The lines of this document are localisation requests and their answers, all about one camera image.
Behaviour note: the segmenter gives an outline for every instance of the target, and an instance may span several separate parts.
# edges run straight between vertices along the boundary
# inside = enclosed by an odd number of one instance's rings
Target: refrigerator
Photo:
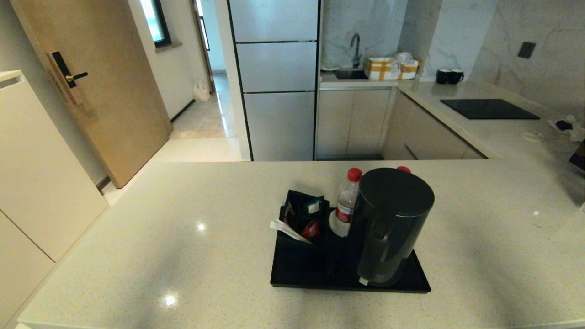
[[[228,5],[252,160],[313,160],[320,1]]]

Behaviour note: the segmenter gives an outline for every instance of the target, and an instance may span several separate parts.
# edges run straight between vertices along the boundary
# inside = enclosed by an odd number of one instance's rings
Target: kettle lid
[[[435,194],[425,181],[393,168],[370,170],[360,180],[359,189],[368,203],[398,215],[423,214],[435,202]]]

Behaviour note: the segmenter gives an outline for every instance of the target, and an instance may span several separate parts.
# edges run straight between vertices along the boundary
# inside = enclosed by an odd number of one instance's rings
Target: bottle label
[[[352,221],[353,208],[347,208],[342,204],[337,204],[335,215],[340,221],[349,223]]]

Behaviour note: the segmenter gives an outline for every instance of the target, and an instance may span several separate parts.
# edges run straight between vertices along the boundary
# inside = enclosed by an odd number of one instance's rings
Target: kitchen sink
[[[335,76],[341,80],[347,79],[368,79],[367,75],[364,71],[354,71],[354,70],[343,70],[343,71],[335,71]]]

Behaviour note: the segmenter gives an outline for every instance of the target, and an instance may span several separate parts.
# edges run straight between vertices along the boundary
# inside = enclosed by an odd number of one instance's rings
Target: marble wall
[[[387,56],[398,49],[407,0],[324,0],[321,62],[351,67],[359,33],[362,62],[366,57]]]
[[[498,0],[472,78],[584,122],[585,1]],[[518,57],[534,42],[530,59]]]
[[[471,75],[483,39],[494,16],[496,0],[443,0],[423,77],[441,68]]]
[[[442,4],[443,0],[408,1],[399,52],[409,52],[415,59],[426,63]]]

